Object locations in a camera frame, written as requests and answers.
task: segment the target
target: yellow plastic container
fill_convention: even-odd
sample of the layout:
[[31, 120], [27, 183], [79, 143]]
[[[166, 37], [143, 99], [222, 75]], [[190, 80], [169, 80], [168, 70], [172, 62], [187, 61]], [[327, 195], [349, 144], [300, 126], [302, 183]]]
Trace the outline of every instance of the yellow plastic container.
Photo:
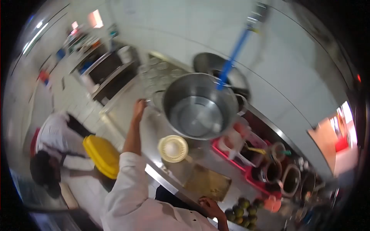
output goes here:
[[83, 145], [87, 154], [95, 163], [96, 168], [110, 179], [117, 179], [120, 153], [108, 140], [89, 135]]

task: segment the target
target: pot handle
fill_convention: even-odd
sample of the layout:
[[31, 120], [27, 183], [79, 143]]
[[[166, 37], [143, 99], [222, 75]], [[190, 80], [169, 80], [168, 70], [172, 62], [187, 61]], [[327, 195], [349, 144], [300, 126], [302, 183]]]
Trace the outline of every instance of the pot handle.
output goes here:
[[155, 105], [154, 103], [154, 95], [155, 94], [158, 94], [158, 93], [161, 93], [161, 92], [164, 92], [164, 90], [159, 90], [159, 91], [156, 91], [152, 94], [152, 96], [150, 98], [147, 98], [145, 100], [145, 102], [147, 103], [148, 106], [152, 107], [154, 110], [156, 110], [158, 113], [161, 113], [163, 111], [162, 108], [158, 107], [158, 105]]
[[247, 99], [241, 94], [234, 94], [234, 95], [236, 95], [237, 97], [239, 96], [243, 100], [243, 108], [240, 112], [237, 113], [239, 116], [243, 116], [248, 111], [249, 103]]

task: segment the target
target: stainless steel counter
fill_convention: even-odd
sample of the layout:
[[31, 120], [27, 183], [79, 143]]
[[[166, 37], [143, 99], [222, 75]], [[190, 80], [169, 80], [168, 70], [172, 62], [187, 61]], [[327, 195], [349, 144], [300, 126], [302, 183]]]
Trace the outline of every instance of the stainless steel counter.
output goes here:
[[[123, 139], [126, 137], [132, 109], [136, 99], [143, 98], [143, 88], [138, 76], [132, 79], [113, 99], [102, 109], [101, 116]], [[146, 172], [158, 181], [167, 190], [189, 205], [200, 208], [197, 201], [202, 195], [196, 195], [183, 188], [183, 185], [195, 163], [207, 167], [215, 172], [228, 176], [232, 184], [223, 202], [219, 202], [220, 208], [225, 211], [237, 203], [239, 197], [245, 197], [253, 201], [260, 193], [243, 178], [242, 172], [219, 156], [211, 149], [210, 143], [187, 140], [189, 155], [179, 163], [162, 161], [157, 150], [160, 138], [175, 134], [167, 125], [165, 118], [156, 110], [147, 107], [140, 124], [142, 154], [147, 160]], [[280, 230], [285, 218], [279, 214], [272, 214], [264, 209], [259, 209], [257, 227], [260, 230]], [[231, 230], [245, 230], [245, 228], [228, 222]]]

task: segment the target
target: hand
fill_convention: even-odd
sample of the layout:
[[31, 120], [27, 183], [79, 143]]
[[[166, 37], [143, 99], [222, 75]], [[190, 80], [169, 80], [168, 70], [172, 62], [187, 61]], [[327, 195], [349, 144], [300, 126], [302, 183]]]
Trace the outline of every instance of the hand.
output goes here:
[[142, 114], [144, 112], [144, 108], [147, 106], [145, 99], [138, 99], [134, 105], [134, 114], [133, 119], [137, 119], [138, 121], [141, 120]]
[[199, 199], [199, 204], [205, 210], [207, 217], [216, 217], [219, 221], [226, 220], [225, 213], [218, 207], [217, 202], [214, 200], [208, 197], [202, 197]]

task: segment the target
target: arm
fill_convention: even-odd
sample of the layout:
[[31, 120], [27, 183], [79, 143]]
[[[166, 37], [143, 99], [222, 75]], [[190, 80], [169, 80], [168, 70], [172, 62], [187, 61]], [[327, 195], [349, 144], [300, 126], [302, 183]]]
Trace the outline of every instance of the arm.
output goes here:
[[218, 221], [218, 230], [229, 231], [228, 222], [225, 213], [218, 207], [214, 200], [203, 197], [199, 199], [199, 204], [205, 210], [207, 217], [216, 217]]
[[112, 191], [104, 202], [102, 223], [104, 229], [115, 227], [123, 216], [137, 210], [148, 198], [148, 180], [145, 160], [141, 157], [139, 122], [145, 100], [136, 101], [134, 115], [120, 155], [120, 171]]
[[134, 107], [134, 114], [132, 116], [130, 128], [127, 133], [125, 145], [123, 146], [122, 152], [132, 152], [141, 156], [141, 141], [140, 141], [140, 130], [139, 125], [146, 107], [144, 99], [138, 99]]

